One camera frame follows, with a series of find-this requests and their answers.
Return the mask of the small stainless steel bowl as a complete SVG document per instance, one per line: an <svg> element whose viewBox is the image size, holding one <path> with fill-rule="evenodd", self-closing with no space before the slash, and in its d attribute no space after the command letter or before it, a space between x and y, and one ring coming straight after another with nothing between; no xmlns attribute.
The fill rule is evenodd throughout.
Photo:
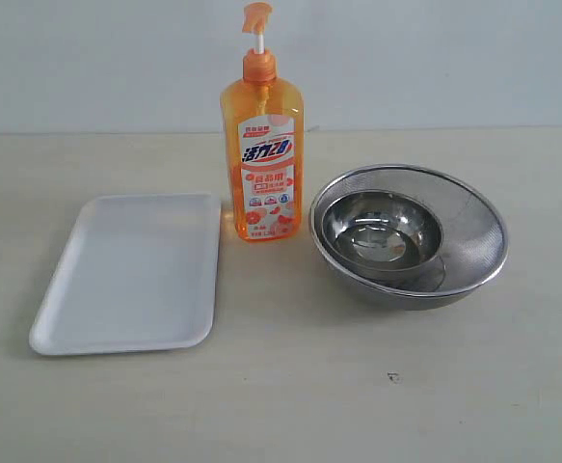
<svg viewBox="0 0 562 463"><path fill-rule="evenodd" d="M386 190L362 190L334 200L320 231L331 254L366 279L400 283L436 266L440 220L422 203Z"/></svg>

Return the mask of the white rectangular plastic tray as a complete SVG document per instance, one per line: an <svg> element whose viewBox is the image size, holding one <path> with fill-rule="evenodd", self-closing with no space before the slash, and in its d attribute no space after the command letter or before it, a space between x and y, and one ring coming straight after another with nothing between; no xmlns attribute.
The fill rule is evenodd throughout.
<svg viewBox="0 0 562 463"><path fill-rule="evenodd" d="M193 347L214 320L221 201L98 197L80 210L29 333L43 356Z"/></svg>

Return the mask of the steel mesh colander basket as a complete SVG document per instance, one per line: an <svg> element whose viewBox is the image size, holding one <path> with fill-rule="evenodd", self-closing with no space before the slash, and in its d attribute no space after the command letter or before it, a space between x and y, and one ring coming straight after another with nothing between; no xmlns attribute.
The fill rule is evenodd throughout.
<svg viewBox="0 0 562 463"><path fill-rule="evenodd" d="M399 193L434 212L443 229L434 268L417 278L385 283L361 277L335 259L320 231L322 213L334 200L362 190ZM504 220L486 197L455 177L413 165L379 164L339 175L314 197L308 226L336 277L351 292L387 309L420 311L455 303L491 281L508 253Z"/></svg>

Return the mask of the orange dish soap pump bottle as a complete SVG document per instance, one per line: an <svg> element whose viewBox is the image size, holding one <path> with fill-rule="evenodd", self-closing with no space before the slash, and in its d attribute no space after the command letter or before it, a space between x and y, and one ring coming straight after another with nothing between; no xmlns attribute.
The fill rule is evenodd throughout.
<svg viewBox="0 0 562 463"><path fill-rule="evenodd" d="M254 36L243 57L242 77L220 95L233 221L247 242L287 238L302 220L304 101L278 77L276 57L265 46L272 7L244 8L242 31Z"/></svg>

